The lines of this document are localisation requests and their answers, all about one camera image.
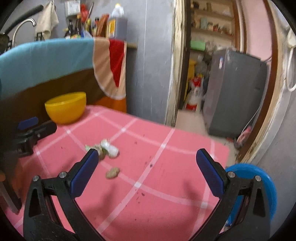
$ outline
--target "checkered tablecloth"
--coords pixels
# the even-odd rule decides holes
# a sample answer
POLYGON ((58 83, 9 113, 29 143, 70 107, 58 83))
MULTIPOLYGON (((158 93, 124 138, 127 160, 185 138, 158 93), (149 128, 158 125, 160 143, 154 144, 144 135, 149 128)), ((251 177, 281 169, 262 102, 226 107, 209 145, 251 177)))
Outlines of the checkered tablecloth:
MULTIPOLYGON (((22 158, 21 199, 25 202, 34 175, 56 177, 86 154, 85 145, 110 139, 119 148, 106 157, 76 201, 91 224, 114 241, 188 240, 217 204, 199 170, 195 155, 205 148, 223 167, 228 148, 197 134, 172 129, 100 106, 88 106, 83 117, 38 142, 32 156, 22 158), (107 180, 112 167, 121 172, 107 180)), ((54 197, 65 228, 72 230, 54 197)), ((13 214, 1 206, 22 234, 23 208, 13 214)))

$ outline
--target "white hanging towel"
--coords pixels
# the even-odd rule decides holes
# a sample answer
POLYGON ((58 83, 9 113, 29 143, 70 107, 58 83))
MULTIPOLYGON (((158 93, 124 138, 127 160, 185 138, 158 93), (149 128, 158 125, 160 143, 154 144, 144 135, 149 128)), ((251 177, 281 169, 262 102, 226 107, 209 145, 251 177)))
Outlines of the white hanging towel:
POLYGON ((37 33, 42 32, 43 38, 49 39, 52 34, 52 29, 57 26, 58 23, 59 20, 55 11, 54 0, 50 0, 44 7, 37 21, 35 36, 37 33))

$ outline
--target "blue gripper pad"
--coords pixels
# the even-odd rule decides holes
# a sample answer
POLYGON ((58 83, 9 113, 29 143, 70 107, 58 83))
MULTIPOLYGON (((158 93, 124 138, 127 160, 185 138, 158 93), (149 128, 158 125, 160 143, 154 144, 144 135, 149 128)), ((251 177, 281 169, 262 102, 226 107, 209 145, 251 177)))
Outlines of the blue gripper pad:
POLYGON ((91 154, 84 157, 86 160, 84 160, 84 158, 82 159, 84 164, 80 167, 70 183, 70 195, 72 198, 81 196, 89 179, 91 178, 91 175, 99 163, 98 152, 94 149, 91 149, 89 152, 91 152, 91 154))
POLYGON ((22 131, 22 130, 25 130, 27 128, 37 125, 38 122, 39 122, 38 118, 33 117, 33 118, 19 122, 17 128, 22 131))
POLYGON ((214 160, 205 149, 197 151, 196 163, 206 179, 213 195, 221 199, 224 193, 224 182, 213 166, 215 164, 214 160))

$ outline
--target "pink wall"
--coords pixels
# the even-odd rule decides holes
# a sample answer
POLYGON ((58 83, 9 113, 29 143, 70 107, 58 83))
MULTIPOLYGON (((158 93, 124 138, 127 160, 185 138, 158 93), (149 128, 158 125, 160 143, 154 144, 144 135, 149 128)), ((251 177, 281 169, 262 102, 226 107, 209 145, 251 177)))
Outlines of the pink wall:
POLYGON ((242 0, 247 27, 247 53, 266 60, 271 56, 271 30, 263 0, 242 0))

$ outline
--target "blue plastic tub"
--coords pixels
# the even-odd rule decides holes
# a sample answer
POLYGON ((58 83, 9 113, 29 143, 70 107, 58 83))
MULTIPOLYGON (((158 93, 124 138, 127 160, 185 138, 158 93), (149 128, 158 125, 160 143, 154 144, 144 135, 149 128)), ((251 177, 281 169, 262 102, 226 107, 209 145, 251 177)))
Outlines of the blue plastic tub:
MULTIPOLYGON (((267 198, 268 198, 270 220, 271 220, 276 212, 277 195, 276 195, 276 187, 272 179, 270 178, 270 176, 268 176, 267 173, 261 168, 251 164, 236 164, 227 168, 226 171, 227 172, 233 171, 235 172, 236 175, 238 175, 241 178, 253 178, 256 175, 259 175, 262 178, 262 181, 266 190, 267 198)), ((228 225, 232 224, 235 218, 235 215, 239 209, 241 201, 242 201, 242 196, 238 197, 234 204, 231 214, 227 220, 228 225)))

